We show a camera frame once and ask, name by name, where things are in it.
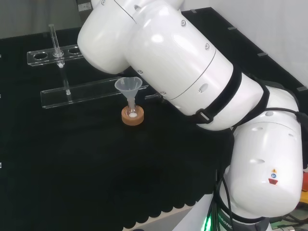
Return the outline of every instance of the gray panel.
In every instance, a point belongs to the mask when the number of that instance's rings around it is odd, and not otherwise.
[[[76,0],[1,0],[0,39],[81,26]]]

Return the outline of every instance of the green light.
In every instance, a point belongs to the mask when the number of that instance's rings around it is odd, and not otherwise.
[[[204,222],[203,222],[201,231],[210,231],[210,229],[211,229],[211,216],[208,218],[207,224],[206,224],[206,219],[207,219],[207,218],[205,218],[205,220],[204,220]]]

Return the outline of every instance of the robot arm cover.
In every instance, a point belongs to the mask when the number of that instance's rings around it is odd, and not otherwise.
[[[130,65],[140,70],[142,78],[166,100],[183,114],[192,116],[219,97],[234,68],[177,11],[181,2],[105,0],[104,4],[96,5],[85,22],[78,45],[84,57],[104,72],[117,74]],[[227,129],[255,108],[263,89],[245,74],[240,75],[238,89],[224,108],[212,122],[199,126],[208,130]],[[288,92],[268,89],[268,107],[298,111]],[[233,198],[232,210],[246,218],[285,215],[300,198],[300,124],[290,113],[269,112],[235,131],[227,183]]]

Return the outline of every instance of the clear plastic funnel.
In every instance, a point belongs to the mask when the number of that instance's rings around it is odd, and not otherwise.
[[[118,89],[128,101],[129,117],[136,117],[135,96],[142,85],[142,80],[138,77],[123,77],[115,82],[115,88]]]

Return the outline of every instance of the strap buckle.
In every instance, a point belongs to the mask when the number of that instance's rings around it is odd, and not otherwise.
[[[205,109],[200,109],[196,112],[196,119],[198,124],[209,124],[213,122],[214,117],[207,113]]]

